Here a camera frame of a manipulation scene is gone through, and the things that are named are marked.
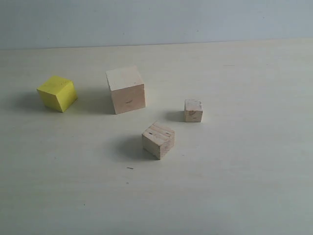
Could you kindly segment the medium grained wooden cube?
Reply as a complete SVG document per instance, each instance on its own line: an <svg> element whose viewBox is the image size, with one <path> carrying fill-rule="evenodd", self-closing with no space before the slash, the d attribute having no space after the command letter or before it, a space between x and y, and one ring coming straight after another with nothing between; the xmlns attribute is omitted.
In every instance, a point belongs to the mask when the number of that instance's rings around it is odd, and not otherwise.
<svg viewBox="0 0 313 235"><path fill-rule="evenodd" d="M143 149L161 160L175 145L175 131L156 121L142 133Z"/></svg>

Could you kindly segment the small wooden cube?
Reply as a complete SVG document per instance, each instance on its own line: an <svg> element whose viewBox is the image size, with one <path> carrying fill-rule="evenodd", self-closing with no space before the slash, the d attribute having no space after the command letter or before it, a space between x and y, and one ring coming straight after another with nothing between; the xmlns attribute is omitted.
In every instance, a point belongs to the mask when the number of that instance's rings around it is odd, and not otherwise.
<svg viewBox="0 0 313 235"><path fill-rule="evenodd" d="M197 99L186 99L184 103L184 121L201 122L203 115L202 102Z"/></svg>

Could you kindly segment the large light wooden cube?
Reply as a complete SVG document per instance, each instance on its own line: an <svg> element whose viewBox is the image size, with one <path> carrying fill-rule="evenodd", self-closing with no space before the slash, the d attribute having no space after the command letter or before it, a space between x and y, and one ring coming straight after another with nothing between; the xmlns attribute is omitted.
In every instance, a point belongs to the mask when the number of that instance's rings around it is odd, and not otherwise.
<svg viewBox="0 0 313 235"><path fill-rule="evenodd" d="M145 83L137 66L109 70L106 77L116 114L146 107Z"/></svg>

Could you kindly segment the yellow cube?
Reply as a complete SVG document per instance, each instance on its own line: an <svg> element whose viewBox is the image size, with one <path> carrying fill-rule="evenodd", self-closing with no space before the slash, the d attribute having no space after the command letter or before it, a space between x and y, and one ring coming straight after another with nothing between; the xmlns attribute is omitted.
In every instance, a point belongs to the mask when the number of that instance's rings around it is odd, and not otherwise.
<svg viewBox="0 0 313 235"><path fill-rule="evenodd" d="M76 100L74 83L66 78L52 76L37 88L44 106L61 113L65 112Z"/></svg>

